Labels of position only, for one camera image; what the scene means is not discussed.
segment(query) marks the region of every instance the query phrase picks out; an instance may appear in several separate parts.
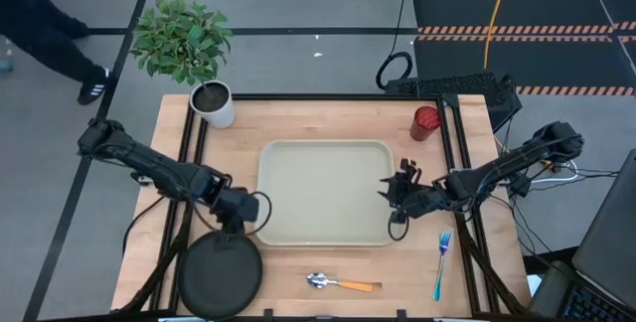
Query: metal spoon head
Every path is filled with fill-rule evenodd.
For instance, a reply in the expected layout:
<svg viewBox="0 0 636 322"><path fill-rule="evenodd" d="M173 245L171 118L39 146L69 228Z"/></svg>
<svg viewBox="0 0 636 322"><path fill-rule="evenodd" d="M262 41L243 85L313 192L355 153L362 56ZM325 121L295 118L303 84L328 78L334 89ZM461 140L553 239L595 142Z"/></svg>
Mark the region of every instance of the metal spoon head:
<svg viewBox="0 0 636 322"><path fill-rule="evenodd" d="M325 288L329 283L327 275L322 272L313 272L307 275L307 282L316 288Z"/></svg>

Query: keyboard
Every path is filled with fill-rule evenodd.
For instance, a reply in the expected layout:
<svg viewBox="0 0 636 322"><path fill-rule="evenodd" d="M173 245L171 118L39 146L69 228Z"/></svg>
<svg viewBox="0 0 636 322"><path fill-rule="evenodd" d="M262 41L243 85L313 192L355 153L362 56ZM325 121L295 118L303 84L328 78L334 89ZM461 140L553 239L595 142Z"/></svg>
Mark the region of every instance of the keyboard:
<svg viewBox="0 0 636 322"><path fill-rule="evenodd" d="M576 286L572 289L561 317L591 322L636 322L621 312L615 303L582 286Z"/></svg>

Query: beige tray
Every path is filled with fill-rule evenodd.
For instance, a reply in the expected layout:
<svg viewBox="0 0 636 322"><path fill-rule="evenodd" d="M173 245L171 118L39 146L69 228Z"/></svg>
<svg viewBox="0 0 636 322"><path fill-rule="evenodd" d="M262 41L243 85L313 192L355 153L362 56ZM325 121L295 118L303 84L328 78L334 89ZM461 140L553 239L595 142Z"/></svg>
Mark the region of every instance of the beige tray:
<svg viewBox="0 0 636 322"><path fill-rule="evenodd" d="M260 155L257 190L273 210L256 235L270 245L386 245L392 210L377 192L394 172L391 149L378 140L272 141Z"/></svg>

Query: wooden tabletop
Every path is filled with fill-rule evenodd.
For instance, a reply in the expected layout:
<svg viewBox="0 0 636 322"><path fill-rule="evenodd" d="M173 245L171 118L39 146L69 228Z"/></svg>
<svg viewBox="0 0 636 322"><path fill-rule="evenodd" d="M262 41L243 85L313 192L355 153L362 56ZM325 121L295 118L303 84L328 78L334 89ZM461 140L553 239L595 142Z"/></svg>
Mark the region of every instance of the wooden tabletop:
<svg viewBox="0 0 636 322"><path fill-rule="evenodd" d="M187 104L186 95L164 96L152 148L177 157ZM232 174L234 186L253 191L260 151L274 139L378 139L391 148L396 168L401 158L415 160L423 170L421 182L428 183L447 170L439 129L424 142L413 141L408 135L413 113L424 104L427 103L237 101L235 124L223 130L210 128L203 163ZM460 104L473 166L496 158L483 97L460 96ZM455 160L460 167L452 113L447 112ZM196 121L193 132L197 132L198 119ZM190 144L189 161L194 155L195 139L196 133ZM505 191L496 190L495 195L506 200ZM141 188L135 214L156 198L154 188ZM167 204L157 207L130 233L113 308L124 305L155 266L166 213ZM510 210L491 199L482 205L482 216L493 267L508 288L527 305L530 291ZM431 296L439 259L438 239L443 231L452 231L453 236L444 265L442 297L435 302ZM207 228L195 219L191 242L206 232ZM280 247L253 239L262 254L264 277L256 298L241 315L262 316L264 309L272 308L276 316L395 317L398 309L405 309L409 317L470 316L459 241L450 213L435 212L411 220L410 231L403 241L382 247ZM338 287L313 289L305 276L314 271L326 272L341 280L371 282L376 289L372 293ZM483 278L478 267L476 271L481 308L486 310ZM166 287L171 285L173 275L171 268L166 274ZM162 307L167 306L168 291L169 287L164 288ZM179 312L188 314L183 306Z"/></svg>

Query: floor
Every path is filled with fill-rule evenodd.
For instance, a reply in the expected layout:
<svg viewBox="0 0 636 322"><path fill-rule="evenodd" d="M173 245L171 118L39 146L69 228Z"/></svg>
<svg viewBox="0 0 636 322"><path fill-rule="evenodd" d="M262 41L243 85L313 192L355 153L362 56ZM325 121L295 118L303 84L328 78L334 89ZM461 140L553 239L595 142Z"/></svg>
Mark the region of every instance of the floor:
<svg viewBox="0 0 636 322"><path fill-rule="evenodd" d="M93 28L124 28L136 0L53 0ZM220 9L233 28L381 27L395 25L399 0L197 0ZM406 0L404 27L414 27ZM123 37L93 36L78 42L96 62L112 67ZM412 36L400 36L399 50L411 51ZM236 92L378 92L374 79L392 44L384 35L250 35L233 40L230 62L220 80ZM0 42L0 60L15 71L0 77L0 308L8 321L22 319L49 249L80 160L76 141L98 104L75 102L79 85L54 74ZM396 65L387 73L401 73ZM150 79L128 59L109 117L149 142L164 93L188 92L165 78ZM580 168L617 170L634 148L634 97L530 96L515 117L510 146L540 125L570 122L586 139ZM543 192L519 202L530 227L552 249L577 245L611 181L587 180ZM40 319L105 313L120 263L123 231L137 194L127 173L93 164L79 197L60 260L44 298ZM546 249L537 246L537 252Z"/></svg>

